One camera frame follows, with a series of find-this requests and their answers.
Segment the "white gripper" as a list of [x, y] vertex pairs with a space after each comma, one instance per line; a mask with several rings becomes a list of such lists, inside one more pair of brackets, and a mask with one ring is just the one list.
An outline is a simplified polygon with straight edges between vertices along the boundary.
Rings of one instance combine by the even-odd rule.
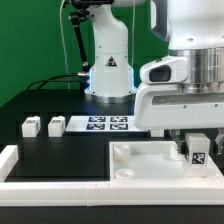
[[186, 142], [179, 129], [219, 128], [217, 152], [224, 146], [224, 63], [215, 56], [168, 55], [140, 70], [134, 122], [142, 130], [170, 130], [179, 154]]

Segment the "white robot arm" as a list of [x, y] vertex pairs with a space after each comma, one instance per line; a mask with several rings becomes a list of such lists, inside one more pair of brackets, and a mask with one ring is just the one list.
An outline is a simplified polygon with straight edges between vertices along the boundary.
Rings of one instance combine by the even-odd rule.
[[183, 147], [183, 129], [216, 128], [224, 146], [224, 0], [150, 0], [151, 30], [168, 55], [145, 64], [135, 98], [135, 125], [168, 130]]

